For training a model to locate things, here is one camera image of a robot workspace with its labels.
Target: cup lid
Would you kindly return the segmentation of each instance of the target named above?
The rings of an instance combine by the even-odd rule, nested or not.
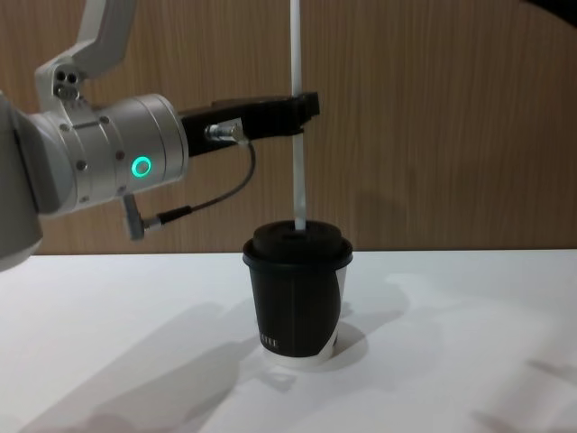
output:
[[[257,228],[243,251],[250,266],[261,262],[284,266],[323,263],[338,269],[351,261],[353,248],[330,224],[307,221],[307,229],[300,231],[293,221],[279,221]]]

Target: black cable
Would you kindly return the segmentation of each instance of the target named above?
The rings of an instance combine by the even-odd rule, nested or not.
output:
[[[248,183],[251,181],[252,175],[254,174],[254,169],[256,168],[256,152],[254,151],[254,147],[252,146],[252,143],[248,144],[248,149],[249,149],[249,152],[251,154],[251,167],[249,168],[248,173],[246,174],[246,176],[244,177],[243,181],[240,184],[238,184],[236,187],[234,187],[230,191],[225,192],[223,195],[218,196],[216,198],[213,198],[211,200],[208,200],[204,203],[200,203],[199,205],[183,206],[183,207],[179,207],[177,209],[169,210],[168,212],[162,212],[162,213],[157,215],[158,219],[160,220],[160,223],[164,226],[167,223],[170,223],[172,221],[175,221],[177,219],[180,219],[182,217],[190,215],[193,212],[197,212],[198,210],[205,209],[207,207],[211,207],[213,205],[216,205],[222,201],[225,201],[227,198],[232,197],[234,194],[236,194],[241,189],[246,187],[246,185],[248,185]]]

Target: paper cup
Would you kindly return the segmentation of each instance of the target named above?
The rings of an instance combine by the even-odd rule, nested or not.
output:
[[[273,362],[289,367],[331,357],[353,248],[341,231],[309,221],[258,228],[244,245],[261,343]]]

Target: wooden wall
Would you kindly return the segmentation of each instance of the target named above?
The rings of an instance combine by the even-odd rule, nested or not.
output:
[[[577,31],[518,0],[301,0],[308,206],[357,249],[577,246]],[[0,2],[0,88],[37,110],[34,69],[71,45],[83,2]],[[139,0],[126,60],[97,104],[161,93],[178,109],[290,89],[289,0]],[[238,251],[291,217],[287,139],[257,144],[242,194],[126,240],[118,203],[44,224],[43,253]],[[141,194],[143,214],[244,175],[237,149]]]

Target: white table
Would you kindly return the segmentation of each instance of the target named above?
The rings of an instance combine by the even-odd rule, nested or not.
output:
[[[0,274],[0,433],[577,432],[577,252],[356,253],[337,356],[264,360],[239,254]]]

